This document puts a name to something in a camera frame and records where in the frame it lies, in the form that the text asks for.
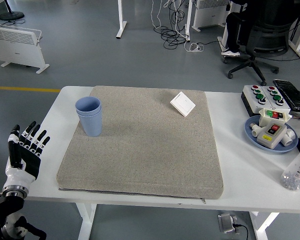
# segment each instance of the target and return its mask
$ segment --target yellow floor line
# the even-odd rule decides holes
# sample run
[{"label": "yellow floor line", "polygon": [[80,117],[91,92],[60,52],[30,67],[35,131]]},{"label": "yellow floor line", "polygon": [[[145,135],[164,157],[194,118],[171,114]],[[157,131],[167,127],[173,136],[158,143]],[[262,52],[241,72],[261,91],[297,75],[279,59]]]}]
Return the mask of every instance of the yellow floor line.
[{"label": "yellow floor line", "polygon": [[59,93],[60,89],[0,86],[0,90]]}]

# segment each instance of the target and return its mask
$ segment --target plastic bottle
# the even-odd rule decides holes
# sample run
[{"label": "plastic bottle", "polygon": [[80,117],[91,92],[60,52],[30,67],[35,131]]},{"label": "plastic bottle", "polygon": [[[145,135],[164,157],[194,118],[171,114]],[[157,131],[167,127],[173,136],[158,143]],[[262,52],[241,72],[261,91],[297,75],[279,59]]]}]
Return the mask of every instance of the plastic bottle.
[{"label": "plastic bottle", "polygon": [[283,172],[280,177],[280,183],[291,191],[300,189],[300,153]]}]

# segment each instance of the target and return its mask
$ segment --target gray floor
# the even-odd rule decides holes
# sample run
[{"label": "gray floor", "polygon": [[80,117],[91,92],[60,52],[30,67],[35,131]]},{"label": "gray floor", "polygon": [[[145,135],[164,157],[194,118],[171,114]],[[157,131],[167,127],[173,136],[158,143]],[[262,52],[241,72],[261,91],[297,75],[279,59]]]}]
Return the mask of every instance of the gray floor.
[{"label": "gray floor", "polygon": [[[250,68],[228,79],[227,72],[238,63],[224,64],[218,43],[206,45],[203,52],[196,53],[186,52],[183,45],[175,50],[164,49],[164,41],[153,31],[149,0],[123,1],[123,16],[128,24],[121,39],[116,39],[119,30],[116,0],[80,0],[76,4],[71,4],[72,0],[10,0],[9,3],[13,10],[25,14],[25,23],[17,26],[42,31],[40,46],[50,67],[41,74],[36,74],[36,68],[22,65],[0,67],[0,86],[61,89],[106,85],[240,93],[244,85],[260,83]],[[159,5],[156,0],[154,13]],[[160,18],[163,25],[169,26],[166,8]],[[220,26],[201,32],[191,29],[191,42],[215,41],[223,31]],[[290,49],[277,60],[296,58]],[[280,67],[277,75],[263,70],[268,85],[278,78],[291,81],[300,90],[300,60],[268,62]],[[6,181],[4,169],[11,128],[19,124],[25,129],[33,120],[42,122],[57,95],[0,90],[0,191]],[[47,232],[49,240],[78,238],[82,219],[73,203],[26,201],[22,212],[30,223]],[[90,239],[245,239],[244,229],[239,235],[220,233],[217,216],[223,212],[99,205]],[[240,224],[249,227],[249,239],[255,239],[248,213],[233,214],[238,216]],[[269,240],[291,240],[295,236],[300,239],[299,215],[279,214],[266,232]],[[26,239],[37,238],[29,234]]]}]

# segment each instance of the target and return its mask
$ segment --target blue cup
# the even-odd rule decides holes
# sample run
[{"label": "blue cup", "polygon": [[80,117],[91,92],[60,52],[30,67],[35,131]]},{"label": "blue cup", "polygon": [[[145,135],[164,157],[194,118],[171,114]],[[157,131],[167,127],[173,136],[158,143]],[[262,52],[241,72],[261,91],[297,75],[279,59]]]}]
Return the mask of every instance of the blue cup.
[{"label": "blue cup", "polygon": [[94,96],[85,96],[76,101],[75,108],[81,116],[93,116],[101,110],[101,101]]},{"label": "blue cup", "polygon": [[86,96],[75,103],[85,134],[97,137],[102,131],[102,106],[101,101],[93,96]]}]

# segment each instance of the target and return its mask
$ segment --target white square object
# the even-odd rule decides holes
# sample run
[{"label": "white square object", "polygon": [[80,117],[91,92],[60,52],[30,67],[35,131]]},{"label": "white square object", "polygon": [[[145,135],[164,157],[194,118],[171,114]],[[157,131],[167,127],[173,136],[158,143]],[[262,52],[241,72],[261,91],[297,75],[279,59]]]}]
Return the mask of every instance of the white square object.
[{"label": "white square object", "polygon": [[188,116],[188,114],[194,109],[196,106],[182,91],[179,92],[174,99],[170,101],[170,103],[184,116]]}]

